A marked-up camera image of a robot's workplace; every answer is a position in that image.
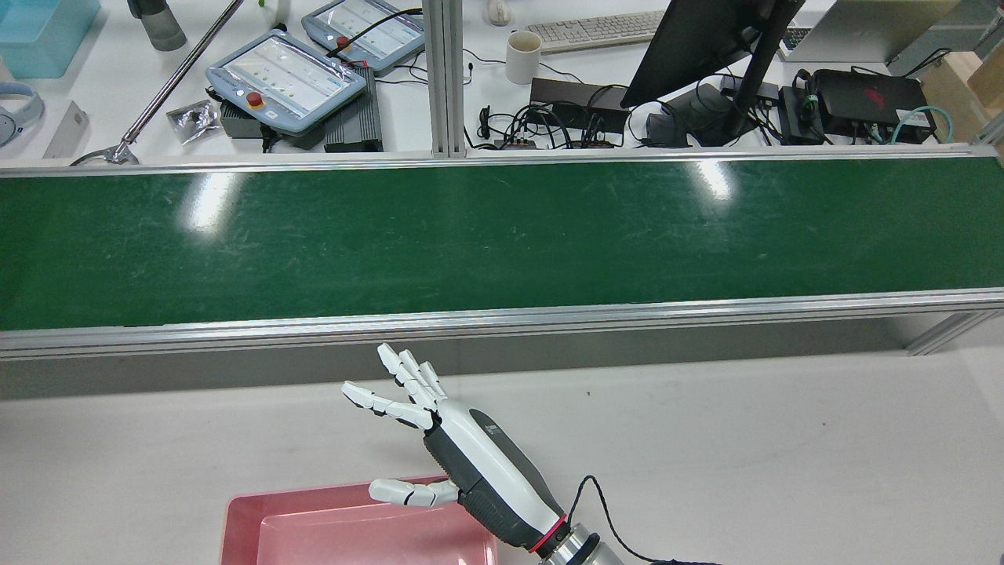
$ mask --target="teal cable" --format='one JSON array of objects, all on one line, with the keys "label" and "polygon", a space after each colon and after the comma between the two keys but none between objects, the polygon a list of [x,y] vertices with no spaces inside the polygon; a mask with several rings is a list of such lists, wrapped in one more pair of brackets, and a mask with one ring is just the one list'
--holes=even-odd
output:
[{"label": "teal cable", "polygon": [[913,117],[915,113],[924,111],[926,109],[930,109],[931,111],[937,111],[938,113],[941,113],[942,115],[945,116],[945,120],[948,121],[948,135],[945,136],[945,143],[952,143],[952,132],[955,130],[955,126],[952,124],[952,116],[949,115],[947,111],[938,107],[937,105],[922,105],[920,107],[916,107],[908,111],[907,114],[903,116],[903,119],[900,119],[900,122],[896,124],[896,129],[893,130],[893,136],[889,138],[888,145],[893,145],[894,143],[896,143],[896,139],[900,137],[900,129],[902,129],[903,126],[907,123],[907,119]]}]

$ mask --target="plastic bag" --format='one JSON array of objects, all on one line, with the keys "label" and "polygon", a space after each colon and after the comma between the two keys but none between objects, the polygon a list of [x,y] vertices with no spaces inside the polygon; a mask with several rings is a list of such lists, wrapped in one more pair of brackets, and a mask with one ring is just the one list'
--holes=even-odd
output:
[{"label": "plastic bag", "polygon": [[171,128],[178,134],[182,145],[223,126],[220,123],[220,112],[209,98],[172,109],[168,112],[168,119],[171,119]]}]

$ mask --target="blue container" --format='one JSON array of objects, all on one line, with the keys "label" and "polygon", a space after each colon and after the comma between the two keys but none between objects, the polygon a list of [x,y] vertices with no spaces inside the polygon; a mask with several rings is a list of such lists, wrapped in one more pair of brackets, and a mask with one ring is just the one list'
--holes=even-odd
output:
[{"label": "blue container", "polygon": [[16,78],[62,76],[98,8],[98,0],[0,0],[4,64]]}]

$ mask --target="robot finger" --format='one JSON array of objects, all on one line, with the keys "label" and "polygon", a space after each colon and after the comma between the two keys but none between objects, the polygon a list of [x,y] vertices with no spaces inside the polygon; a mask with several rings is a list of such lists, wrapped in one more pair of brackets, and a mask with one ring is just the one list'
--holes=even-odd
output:
[{"label": "robot finger", "polygon": [[394,479],[378,479],[369,484],[369,498],[374,501],[401,506],[433,507],[457,500],[457,486],[453,481],[431,485],[416,485]]},{"label": "robot finger", "polygon": [[423,378],[429,383],[429,388],[433,389],[436,394],[439,394],[442,399],[449,398],[446,395],[446,391],[443,390],[443,385],[439,381],[439,375],[436,374],[436,370],[433,369],[432,363],[426,361],[422,365],[419,365],[419,372],[422,373]]},{"label": "robot finger", "polygon": [[381,344],[376,348],[376,352],[380,353],[380,359],[384,362],[384,366],[387,367],[389,373],[394,375],[394,379],[401,386],[405,387],[408,392],[408,396],[415,401],[416,404],[422,406],[423,408],[428,408],[430,410],[436,409],[436,395],[433,393],[429,385],[426,384],[422,377],[417,374],[412,373],[405,361],[398,356],[397,353],[391,349],[391,346],[387,344]]},{"label": "robot finger", "polygon": [[415,360],[415,356],[412,355],[412,352],[407,349],[401,352],[400,357],[401,362],[405,365],[408,371],[418,377],[419,382],[432,393],[437,402],[446,398],[443,388],[439,385],[439,377],[436,375],[436,371],[431,373],[433,379],[430,379],[429,375],[425,373],[422,366],[419,365],[419,362]]},{"label": "robot finger", "polygon": [[378,416],[390,414],[403,425],[421,430],[429,430],[433,427],[433,415],[429,410],[421,406],[389,400],[352,381],[342,383],[341,393],[352,404],[359,408],[368,408]]}]

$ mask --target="headphones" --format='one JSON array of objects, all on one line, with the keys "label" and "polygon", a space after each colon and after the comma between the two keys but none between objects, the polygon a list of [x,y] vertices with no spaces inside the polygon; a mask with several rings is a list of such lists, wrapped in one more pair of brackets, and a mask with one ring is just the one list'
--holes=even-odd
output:
[{"label": "headphones", "polygon": [[22,82],[0,82],[0,94],[20,94],[28,97],[28,103],[17,111],[9,111],[0,105],[0,147],[3,147],[24,130],[25,126],[38,119],[45,104],[38,92]]}]

